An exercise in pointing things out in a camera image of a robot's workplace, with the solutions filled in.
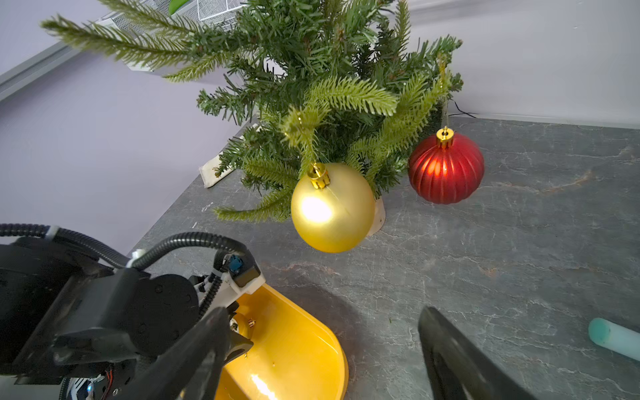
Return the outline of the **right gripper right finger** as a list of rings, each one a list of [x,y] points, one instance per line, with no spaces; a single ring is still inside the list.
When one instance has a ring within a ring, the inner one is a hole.
[[[435,399],[532,399],[440,311],[424,308],[418,333]]]

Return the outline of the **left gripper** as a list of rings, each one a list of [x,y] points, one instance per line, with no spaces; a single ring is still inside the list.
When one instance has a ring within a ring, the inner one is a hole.
[[[222,332],[222,353],[224,364],[231,363],[237,358],[248,353],[253,347],[253,341],[243,336],[239,331],[238,323],[230,319],[228,326]]]

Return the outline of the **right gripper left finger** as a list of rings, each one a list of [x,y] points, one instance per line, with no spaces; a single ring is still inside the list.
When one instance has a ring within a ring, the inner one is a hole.
[[[121,399],[213,399],[231,340],[228,311],[216,308],[189,330]]]

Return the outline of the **yellow plastic tray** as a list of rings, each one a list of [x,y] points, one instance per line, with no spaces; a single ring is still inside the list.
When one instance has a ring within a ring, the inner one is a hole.
[[[238,304],[253,346],[223,368],[216,399],[344,398],[348,361],[327,326],[266,284]]]

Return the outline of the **gold ornament ball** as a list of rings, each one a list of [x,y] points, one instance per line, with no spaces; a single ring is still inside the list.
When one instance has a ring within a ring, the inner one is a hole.
[[[298,181],[291,218],[300,238],[324,253],[363,241],[375,216],[375,196],[360,171],[344,163],[315,163]]]

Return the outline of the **red ribbed ornament ball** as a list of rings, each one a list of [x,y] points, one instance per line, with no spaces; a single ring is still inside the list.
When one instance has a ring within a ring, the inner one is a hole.
[[[408,179],[417,194],[436,204],[459,203],[480,186],[483,154],[470,138],[444,127],[423,140],[408,160]]]

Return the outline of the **small green christmas tree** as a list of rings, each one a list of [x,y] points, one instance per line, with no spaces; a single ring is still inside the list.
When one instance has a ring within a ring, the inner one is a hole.
[[[109,1],[140,33],[62,16],[48,34],[73,48],[191,82],[222,71],[198,108],[244,127],[218,172],[240,170],[260,194],[250,209],[221,207],[221,220],[283,222],[293,190],[314,163],[345,163],[380,197],[396,186],[411,148],[435,130],[463,86],[450,71],[462,41],[447,35],[411,44],[405,1],[235,1],[211,23],[173,16],[148,1]]]

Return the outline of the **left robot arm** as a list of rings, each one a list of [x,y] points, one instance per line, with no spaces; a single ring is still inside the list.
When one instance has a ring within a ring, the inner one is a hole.
[[[216,381],[248,350],[213,302],[260,269],[246,246],[214,233],[165,238],[125,256],[95,238],[38,224],[1,226],[1,372],[36,382],[113,378],[119,363],[151,360],[140,392],[178,391],[207,359]]]

